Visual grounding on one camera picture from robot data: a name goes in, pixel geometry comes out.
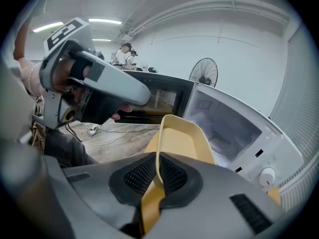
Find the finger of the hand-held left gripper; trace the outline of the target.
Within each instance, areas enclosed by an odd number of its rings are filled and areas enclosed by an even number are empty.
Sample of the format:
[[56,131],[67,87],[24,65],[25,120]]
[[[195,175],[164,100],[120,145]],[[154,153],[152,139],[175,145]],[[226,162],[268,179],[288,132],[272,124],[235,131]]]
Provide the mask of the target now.
[[125,71],[86,51],[75,53],[75,58],[84,59],[91,67],[83,80],[69,77],[81,87],[123,100],[126,104],[143,106],[149,101],[148,87]]
[[80,122],[102,125],[124,104],[126,102],[121,99],[102,93],[92,93],[82,113]]

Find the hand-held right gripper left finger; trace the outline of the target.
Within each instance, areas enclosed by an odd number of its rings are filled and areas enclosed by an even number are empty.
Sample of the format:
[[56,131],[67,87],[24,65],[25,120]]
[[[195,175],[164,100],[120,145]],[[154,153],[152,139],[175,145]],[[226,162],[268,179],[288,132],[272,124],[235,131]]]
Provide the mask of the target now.
[[62,171],[82,201],[113,228],[137,239],[144,234],[142,197],[153,181],[154,152]]

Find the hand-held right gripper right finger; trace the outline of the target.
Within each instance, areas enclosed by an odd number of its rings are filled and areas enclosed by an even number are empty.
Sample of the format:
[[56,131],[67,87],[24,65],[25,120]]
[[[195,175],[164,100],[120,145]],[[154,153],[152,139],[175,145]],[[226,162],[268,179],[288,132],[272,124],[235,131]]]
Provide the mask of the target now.
[[264,191],[235,172],[162,153],[165,197],[148,239],[252,239],[271,235],[284,215]]

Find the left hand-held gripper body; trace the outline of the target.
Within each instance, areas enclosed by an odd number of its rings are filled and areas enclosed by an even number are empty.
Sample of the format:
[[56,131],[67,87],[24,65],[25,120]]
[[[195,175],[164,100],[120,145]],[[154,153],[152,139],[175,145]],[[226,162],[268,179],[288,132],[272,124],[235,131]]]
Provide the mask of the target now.
[[81,56],[86,51],[104,60],[103,54],[96,50],[92,40],[90,24],[76,17],[56,30],[44,41],[45,57],[39,69],[41,85],[47,92],[43,116],[34,118],[38,123],[56,129],[75,120],[80,121],[93,93],[83,82],[70,78],[67,88],[61,92],[54,87],[53,76],[61,60],[74,59],[79,65],[92,66],[96,58]]

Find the person's left hand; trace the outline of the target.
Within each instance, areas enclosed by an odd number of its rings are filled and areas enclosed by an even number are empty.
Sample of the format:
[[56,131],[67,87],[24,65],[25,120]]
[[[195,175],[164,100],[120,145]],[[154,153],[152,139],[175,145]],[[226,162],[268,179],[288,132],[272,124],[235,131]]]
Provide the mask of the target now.
[[[68,88],[68,78],[75,60],[66,59],[60,60],[55,68],[53,74],[53,85],[57,92],[64,93]],[[85,91],[83,89],[72,90],[74,101],[80,103],[85,97]]]

